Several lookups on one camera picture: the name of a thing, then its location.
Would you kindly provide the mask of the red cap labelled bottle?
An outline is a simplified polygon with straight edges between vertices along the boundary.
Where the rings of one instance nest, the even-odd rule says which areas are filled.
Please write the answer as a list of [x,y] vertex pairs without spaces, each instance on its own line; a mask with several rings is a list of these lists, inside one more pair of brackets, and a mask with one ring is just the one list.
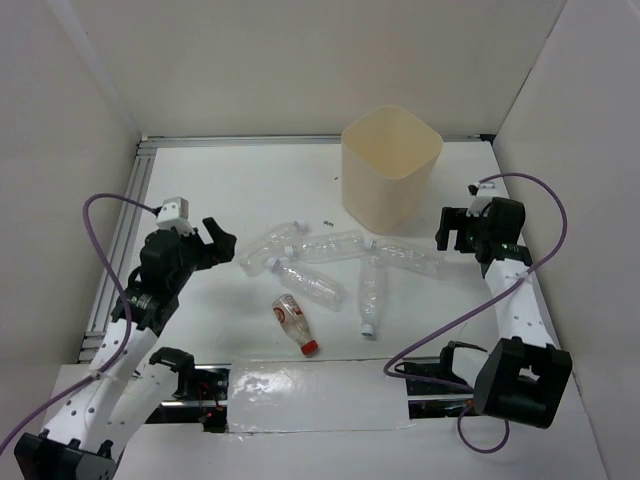
[[291,294],[285,294],[272,303],[272,311],[284,333],[294,341],[304,356],[317,353],[319,345],[311,333],[306,316]]

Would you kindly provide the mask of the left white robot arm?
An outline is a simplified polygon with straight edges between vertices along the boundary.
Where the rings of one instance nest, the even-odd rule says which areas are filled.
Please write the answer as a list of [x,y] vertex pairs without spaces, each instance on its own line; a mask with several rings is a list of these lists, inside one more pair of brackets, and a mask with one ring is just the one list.
[[114,478],[128,442],[161,402],[196,390],[193,355],[156,343],[191,276],[234,258],[236,236],[213,218],[203,225],[209,243],[191,227],[146,237],[87,380],[64,395],[40,433],[25,433],[15,445],[24,478]]

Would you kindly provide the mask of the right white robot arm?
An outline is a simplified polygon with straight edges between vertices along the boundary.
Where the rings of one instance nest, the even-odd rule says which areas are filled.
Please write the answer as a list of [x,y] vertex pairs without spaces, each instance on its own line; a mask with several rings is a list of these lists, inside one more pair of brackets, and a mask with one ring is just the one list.
[[518,240],[525,222],[522,203],[501,198],[445,207],[436,244],[475,257],[496,299],[498,340],[491,351],[451,341],[440,354],[436,379],[448,392],[473,390],[477,414],[536,428],[548,428],[572,370],[568,352],[555,346],[536,301],[527,270],[533,262]]

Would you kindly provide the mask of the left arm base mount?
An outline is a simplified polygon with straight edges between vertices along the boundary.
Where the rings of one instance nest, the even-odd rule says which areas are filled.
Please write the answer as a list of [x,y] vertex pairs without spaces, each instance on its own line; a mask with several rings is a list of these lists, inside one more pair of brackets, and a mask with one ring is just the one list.
[[230,364],[196,365],[192,376],[159,404],[146,424],[191,425],[206,433],[226,433],[230,373]]

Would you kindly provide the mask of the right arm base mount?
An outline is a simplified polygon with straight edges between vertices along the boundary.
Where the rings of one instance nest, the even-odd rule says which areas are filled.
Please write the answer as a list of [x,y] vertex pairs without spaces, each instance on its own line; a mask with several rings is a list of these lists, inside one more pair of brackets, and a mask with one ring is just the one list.
[[[461,383],[461,380],[447,376],[434,357],[403,361],[398,363],[394,370],[397,373]],[[472,394],[464,389],[425,381],[407,379],[406,391],[411,420],[456,417],[472,401]]]

